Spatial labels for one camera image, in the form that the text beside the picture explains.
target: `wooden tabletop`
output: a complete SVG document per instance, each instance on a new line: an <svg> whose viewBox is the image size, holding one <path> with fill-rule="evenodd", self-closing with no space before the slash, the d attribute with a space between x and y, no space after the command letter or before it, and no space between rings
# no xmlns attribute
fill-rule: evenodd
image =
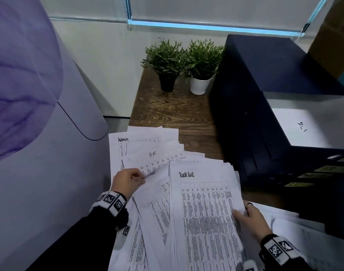
<svg viewBox="0 0 344 271"><path fill-rule="evenodd" d="M206 158L224 159L209 108L208 91L204 95L192 94L182 77L177 78L172 92L163 92L158 75L144 69L129 125L178 128L179 142L184 144L186 151L205 153ZM287 208L281 196L264 191L243 190L242 198Z"/></svg>

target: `green leaves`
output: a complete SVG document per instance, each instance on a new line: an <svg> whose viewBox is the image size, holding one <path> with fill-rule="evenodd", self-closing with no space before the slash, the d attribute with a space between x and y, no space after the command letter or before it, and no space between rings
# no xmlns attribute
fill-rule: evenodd
<svg viewBox="0 0 344 271"><path fill-rule="evenodd" d="M185 63L183 75L185 78L196 78L198 80L209 80L217 72L222 60L224 47L215 46L211 39L190 42L185 51Z"/></svg>
<svg viewBox="0 0 344 271"><path fill-rule="evenodd" d="M152 68L159 74L178 77L184 64L184 50L180 50L182 43L170 44L170 40L160 39L160 45L151 45L146 48L147 59L143 59L141 66Z"/></svg>
<svg viewBox="0 0 344 271"><path fill-rule="evenodd" d="M160 39L160 44L146 48L147 59L143 59L141 66L152 68L159 74L178 77L181 72L185 78L208 80L216 72L221 62L224 47L215 46L211 40L192 41L187 50L180 49L182 43Z"/></svg>

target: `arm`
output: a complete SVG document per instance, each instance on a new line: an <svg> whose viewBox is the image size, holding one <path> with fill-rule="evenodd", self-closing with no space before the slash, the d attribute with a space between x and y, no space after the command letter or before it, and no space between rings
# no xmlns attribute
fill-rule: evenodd
<svg viewBox="0 0 344 271"><path fill-rule="evenodd" d="M249 228L260 243L259 255L266 271L312 270L287 239L273 234L259 209L247 201L244 201L244 204L248 217L237 210L233 210L233 215Z"/></svg>
<svg viewBox="0 0 344 271"><path fill-rule="evenodd" d="M74 224L27 271L70 267L73 270L108 270L116 228L123 228L128 223L125 204L144 183L144 176L137 168L118 172L111 191L99 196L90 214Z"/></svg>

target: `hand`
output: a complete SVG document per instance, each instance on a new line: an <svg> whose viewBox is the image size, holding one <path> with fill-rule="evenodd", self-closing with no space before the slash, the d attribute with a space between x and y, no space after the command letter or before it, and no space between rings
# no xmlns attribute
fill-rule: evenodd
<svg viewBox="0 0 344 271"><path fill-rule="evenodd" d="M248 201L244 200L245 207L248 203ZM260 210L254 205L249 205L246 211L249 215L248 217L244 216L236 209L232 211L232 214L235 216L235 218L237 218L239 221L242 221L247 226L252 235L260 244L263 238L269 234L272 234L273 232L266 223L265 218L261 214Z"/></svg>
<svg viewBox="0 0 344 271"><path fill-rule="evenodd" d="M129 200L138 187L145 182L145 176L138 168L123 169L113 177L111 191L119 192Z"/></svg>

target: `silver ring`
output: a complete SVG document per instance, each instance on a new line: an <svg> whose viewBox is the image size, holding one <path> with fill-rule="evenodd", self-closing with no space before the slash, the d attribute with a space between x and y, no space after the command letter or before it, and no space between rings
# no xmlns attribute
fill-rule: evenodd
<svg viewBox="0 0 344 271"><path fill-rule="evenodd" d="M249 202L247 205L246 205L246 207L245 207L245 209L247 209L250 205L253 205L251 202Z"/></svg>

